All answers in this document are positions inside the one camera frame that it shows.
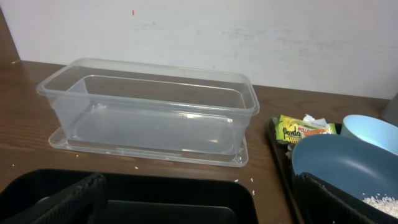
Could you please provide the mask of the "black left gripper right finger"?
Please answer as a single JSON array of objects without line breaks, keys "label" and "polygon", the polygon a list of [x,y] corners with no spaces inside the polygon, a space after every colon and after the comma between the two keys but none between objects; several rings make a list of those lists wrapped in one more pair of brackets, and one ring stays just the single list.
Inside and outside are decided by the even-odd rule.
[{"label": "black left gripper right finger", "polygon": [[397,224],[388,215],[309,173],[295,175],[292,188],[306,223]]}]

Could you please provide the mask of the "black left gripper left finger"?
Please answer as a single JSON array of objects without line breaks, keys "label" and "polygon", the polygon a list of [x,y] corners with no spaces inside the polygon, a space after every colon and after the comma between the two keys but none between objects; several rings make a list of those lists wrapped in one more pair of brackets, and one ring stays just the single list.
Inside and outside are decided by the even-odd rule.
[{"label": "black left gripper left finger", "polygon": [[97,223],[108,203],[106,177],[16,180],[1,192],[1,223]]}]

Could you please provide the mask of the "light blue bowl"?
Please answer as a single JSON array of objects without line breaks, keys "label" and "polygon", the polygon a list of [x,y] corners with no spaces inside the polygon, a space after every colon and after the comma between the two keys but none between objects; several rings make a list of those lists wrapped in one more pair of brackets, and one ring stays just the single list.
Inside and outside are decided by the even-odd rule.
[{"label": "light blue bowl", "polygon": [[397,154],[397,126],[377,118],[352,114],[344,117],[340,134]]}]

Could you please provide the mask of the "black plastic bin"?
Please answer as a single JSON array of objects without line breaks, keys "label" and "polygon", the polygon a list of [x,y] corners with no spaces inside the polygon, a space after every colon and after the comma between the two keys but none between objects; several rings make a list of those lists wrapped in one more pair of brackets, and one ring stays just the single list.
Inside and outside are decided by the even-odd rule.
[{"label": "black plastic bin", "polygon": [[56,175],[70,180],[94,173],[103,174],[108,186],[107,207],[97,223],[258,221],[249,191],[228,181],[41,169],[24,174],[10,184],[16,180],[50,180]]}]

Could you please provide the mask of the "dark blue plate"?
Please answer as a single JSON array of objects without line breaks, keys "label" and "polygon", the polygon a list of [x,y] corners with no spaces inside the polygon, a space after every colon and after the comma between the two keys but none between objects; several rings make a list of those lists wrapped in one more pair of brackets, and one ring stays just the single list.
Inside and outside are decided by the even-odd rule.
[{"label": "dark blue plate", "polygon": [[292,168],[360,201],[377,194],[397,200],[397,156],[364,141],[332,134],[307,137],[294,147]]}]

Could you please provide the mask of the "dark brown serving tray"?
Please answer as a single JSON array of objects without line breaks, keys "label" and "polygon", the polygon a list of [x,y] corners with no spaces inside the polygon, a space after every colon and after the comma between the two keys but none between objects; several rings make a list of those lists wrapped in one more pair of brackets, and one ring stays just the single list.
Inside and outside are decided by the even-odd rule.
[{"label": "dark brown serving tray", "polygon": [[265,137],[268,140],[275,166],[277,168],[281,184],[284,188],[285,196],[289,204],[290,211],[296,223],[306,223],[300,213],[296,203],[292,188],[292,178],[296,175],[292,168],[292,160],[286,155],[288,150],[287,144],[282,144],[276,140],[275,125],[277,118],[271,118],[264,126]]}]

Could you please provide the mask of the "pile of white rice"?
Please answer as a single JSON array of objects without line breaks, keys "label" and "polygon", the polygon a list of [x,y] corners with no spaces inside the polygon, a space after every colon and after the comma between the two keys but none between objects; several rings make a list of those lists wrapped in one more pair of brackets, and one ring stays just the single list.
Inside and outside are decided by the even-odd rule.
[{"label": "pile of white rice", "polygon": [[398,204],[394,197],[377,194],[376,196],[365,197],[362,201],[394,218],[397,218]]}]

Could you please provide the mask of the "yellow green snack wrapper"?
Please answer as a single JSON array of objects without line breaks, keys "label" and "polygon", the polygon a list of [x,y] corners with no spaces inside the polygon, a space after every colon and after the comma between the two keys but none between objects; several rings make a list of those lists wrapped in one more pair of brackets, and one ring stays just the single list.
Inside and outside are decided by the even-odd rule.
[{"label": "yellow green snack wrapper", "polygon": [[334,123],[329,123],[328,128],[317,128],[304,122],[303,119],[280,115],[275,125],[276,140],[297,144],[302,139],[317,134],[337,134]]}]

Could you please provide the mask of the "crumpled white tissue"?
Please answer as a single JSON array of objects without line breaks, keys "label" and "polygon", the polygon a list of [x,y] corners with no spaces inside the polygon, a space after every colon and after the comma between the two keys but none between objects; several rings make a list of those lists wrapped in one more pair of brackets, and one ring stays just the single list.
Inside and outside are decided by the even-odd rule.
[{"label": "crumpled white tissue", "polygon": [[328,128],[330,125],[327,123],[325,118],[315,119],[313,116],[306,114],[303,118],[304,122],[310,123],[311,126],[317,128]]}]

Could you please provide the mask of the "clear plastic bin lid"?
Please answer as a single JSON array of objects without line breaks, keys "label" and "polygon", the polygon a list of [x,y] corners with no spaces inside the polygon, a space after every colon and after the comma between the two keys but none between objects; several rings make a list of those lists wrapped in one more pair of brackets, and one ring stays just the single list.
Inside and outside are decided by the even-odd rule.
[{"label": "clear plastic bin lid", "polygon": [[49,137],[49,144],[53,148],[69,151],[158,159],[173,162],[187,162],[212,166],[243,167],[248,163],[249,160],[246,140],[242,141],[239,151],[233,155],[187,151],[170,152],[160,149],[122,147],[113,144],[97,144],[92,142],[73,141],[66,137],[62,128],[58,128]]}]

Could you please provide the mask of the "clear plastic bin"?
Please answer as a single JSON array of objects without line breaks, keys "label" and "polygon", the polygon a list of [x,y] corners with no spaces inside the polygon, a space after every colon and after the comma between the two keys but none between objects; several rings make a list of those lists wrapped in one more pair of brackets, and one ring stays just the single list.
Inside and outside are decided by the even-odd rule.
[{"label": "clear plastic bin", "polygon": [[238,73],[81,58],[37,85],[68,139],[234,154],[259,102]]}]

